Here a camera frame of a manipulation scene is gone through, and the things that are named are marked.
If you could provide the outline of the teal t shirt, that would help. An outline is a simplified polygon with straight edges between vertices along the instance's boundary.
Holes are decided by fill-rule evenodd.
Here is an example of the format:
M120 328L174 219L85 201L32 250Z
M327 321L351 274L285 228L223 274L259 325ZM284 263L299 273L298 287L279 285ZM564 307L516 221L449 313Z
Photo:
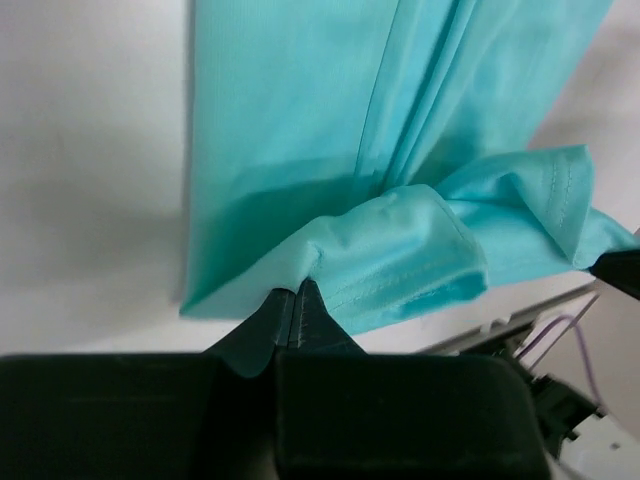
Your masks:
M198 1L180 312L314 280L349 334L639 242L529 142L606 1Z

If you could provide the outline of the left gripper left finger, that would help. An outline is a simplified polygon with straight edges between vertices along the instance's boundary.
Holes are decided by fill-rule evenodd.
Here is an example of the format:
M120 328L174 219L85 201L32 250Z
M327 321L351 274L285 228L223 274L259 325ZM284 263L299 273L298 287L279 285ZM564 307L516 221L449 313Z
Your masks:
M270 440L269 364L293 307L274 290L196 353L3 357L2 477L224 477Z

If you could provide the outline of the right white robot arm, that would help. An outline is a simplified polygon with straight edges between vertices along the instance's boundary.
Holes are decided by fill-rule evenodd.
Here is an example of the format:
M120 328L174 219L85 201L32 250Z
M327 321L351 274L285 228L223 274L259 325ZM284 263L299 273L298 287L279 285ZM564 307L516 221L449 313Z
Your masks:
M505 360L525 381L546 450L571 479L637 479L639 440L607 411L580 326L598 299L596 287L585 285L496 320L470 351ZM567 333L575 335L588 394L534 372Z

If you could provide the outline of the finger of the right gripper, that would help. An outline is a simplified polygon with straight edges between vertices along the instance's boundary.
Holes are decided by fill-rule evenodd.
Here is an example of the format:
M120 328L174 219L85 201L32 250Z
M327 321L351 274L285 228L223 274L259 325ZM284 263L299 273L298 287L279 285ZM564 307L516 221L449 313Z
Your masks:
M640 250L638 248L604 253L588 271L611 287L636 300L640 299Z

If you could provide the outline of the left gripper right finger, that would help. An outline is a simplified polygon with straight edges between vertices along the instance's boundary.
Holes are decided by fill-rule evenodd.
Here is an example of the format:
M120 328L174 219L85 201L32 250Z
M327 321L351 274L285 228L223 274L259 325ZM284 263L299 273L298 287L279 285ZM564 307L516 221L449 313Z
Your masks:
M546 479L525 382L485 355L368 354L302 283L274 363L282 479Z

